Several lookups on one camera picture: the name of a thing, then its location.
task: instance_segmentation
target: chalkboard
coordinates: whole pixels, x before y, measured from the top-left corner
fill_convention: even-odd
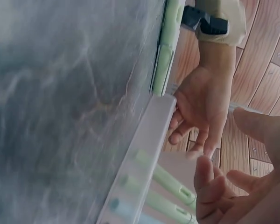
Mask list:
[[[150,98],[164,0],[0,0],[0,224],[93,224]]]

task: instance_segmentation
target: hand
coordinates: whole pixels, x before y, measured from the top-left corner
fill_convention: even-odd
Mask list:
[[[274,170],[261,178],[244,174],[240,171],[230,171],[227,178],[236,186],[249,193],[248,196],[236,196],[226,184],[226,179],[218,168],[212,166],[205,157],[197,160],[194,186],[197,192],[196,216],[200,224],[234,224],[242,221],[251,210],[259,207],[261,201],[268,195],[276,197],[276,190],[280,186],[280,117],[236,109],[234,118],[239,129],[250,137],[265,144],[267,153],[272,161]],[[272,201],[267,211],[261,210],[249,218],[259,216],[257,221],[246,219],[241,223],[272,223],[267,213],[272,215]]]
[[[175,130],[169,142],[177,144],[191,128],[197,127],[199,134],[188,157],[195,157],[203,149],[205,155],[212,157],[226,123],[231,84],[232,76],[224,72],[214,74],[203,66],[193,70],[175,93],[177,109],[169,126]]]

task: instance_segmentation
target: sleeve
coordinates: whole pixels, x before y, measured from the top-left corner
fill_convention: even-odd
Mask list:
[[[200,41],[238,45],[246,35],[245,8],[239,0],[196,0],[195,7],[218,18],[228,20],[228,32],[225,35],[207,35],[196,30]]]

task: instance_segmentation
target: forearm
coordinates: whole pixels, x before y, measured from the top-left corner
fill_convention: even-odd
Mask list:
[[[236,47],[227,44],[199,41],[202,66],[217,76],[233,77],[236,64]]]

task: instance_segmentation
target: person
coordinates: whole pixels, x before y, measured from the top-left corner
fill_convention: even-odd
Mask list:
[[[177,109],[169,128],[169,142],[179,143],[191,128],[199,134],[189,157],[202,151],[211,157],[220,142],[231,98],[236,46],[246,35],[245,8],[239,0],[196,0],[195,7],[228,20],[225,35],[206,35],[199,28],[199,65],[184,79],[175,93]]]
[[[280,224],[280,117],[236,109],[234,119],[240,131],[265,144],[274,170],[261,178],[237,170],[225,177],[207,156],[199,157],[194,177],[197,220],[200,224]],[[236,196],[226,179],[249,195]]]
[[[221,141],[231,97],[235,51],[235,46],[199,41],[199,65],[174,94],[177,109],[169,125],[174,129],[169,142],[175,145],[191,128],[199,129],[189,157],[196,156],[202,149],[205,155],[212,157]]]

